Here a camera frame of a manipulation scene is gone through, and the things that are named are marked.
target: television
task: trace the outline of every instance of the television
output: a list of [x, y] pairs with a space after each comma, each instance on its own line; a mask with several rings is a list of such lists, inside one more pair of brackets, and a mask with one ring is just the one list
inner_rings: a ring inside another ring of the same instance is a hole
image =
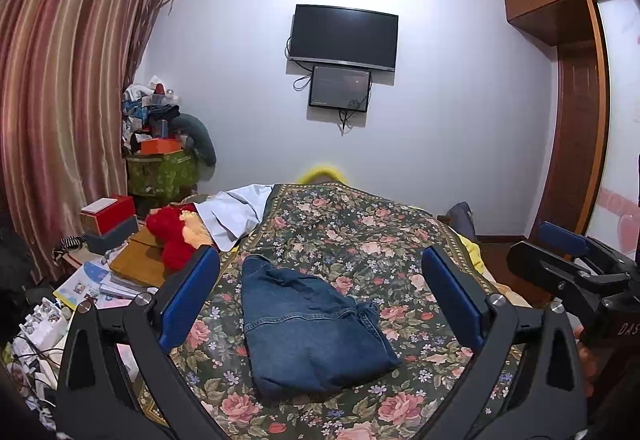
[[290, 60], [396, 71], [397, 49], [397, 15], [335, 6], [296, 6]]
[[367, 112], [371, 72], [328, 64], [315, 64], [309, 106]]

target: plush toy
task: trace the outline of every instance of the plush toy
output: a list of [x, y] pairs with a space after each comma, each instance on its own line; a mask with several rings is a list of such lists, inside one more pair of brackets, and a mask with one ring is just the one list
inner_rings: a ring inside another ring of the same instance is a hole
[[146, 227], [156, 238], [164, 241], [162, 262], [173, 271], [181, 270], [200, 245], [218, 249], [192, 203], [163, 207], [149, 214]]

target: baseboard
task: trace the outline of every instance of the baseboard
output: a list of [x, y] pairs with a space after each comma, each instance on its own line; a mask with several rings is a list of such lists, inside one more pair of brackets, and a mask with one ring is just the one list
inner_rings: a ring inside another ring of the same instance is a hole
[[526, 240], [523, 235], [479, 235], [480, 243], [517, 243]]

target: blue gripper pad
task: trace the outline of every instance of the blue gripper pad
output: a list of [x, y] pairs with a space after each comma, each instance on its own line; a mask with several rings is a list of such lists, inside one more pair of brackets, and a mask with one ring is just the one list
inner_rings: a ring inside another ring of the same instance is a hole
[[482, 287], [439, 245], [431, 245], [422, 253], [422, 275], [458, 342], [478, 353], [490, 323], [487, 294]]
[[573, 257], [589, 255], [589, 245], [583, 235], [575, 234], [548, 221], [538, 227], [536, 237], [547, 245], [559, 248]]
[[162, 333], [159, 342], [166, 353], [186, 340], [219, 273], [220, 257], [215, 248], [208, 247], [162, 312]]

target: wooden floor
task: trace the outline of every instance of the wooden floor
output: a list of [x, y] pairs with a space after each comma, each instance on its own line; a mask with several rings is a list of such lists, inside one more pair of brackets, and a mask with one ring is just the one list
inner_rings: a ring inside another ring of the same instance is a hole
[[498, 283], [509, 286], [534, 308], [542, 308], [551, 300], [551, 295], [509, 271], [507, 253], [511, 245], [514, 243], [481, 243], [482, 260]]

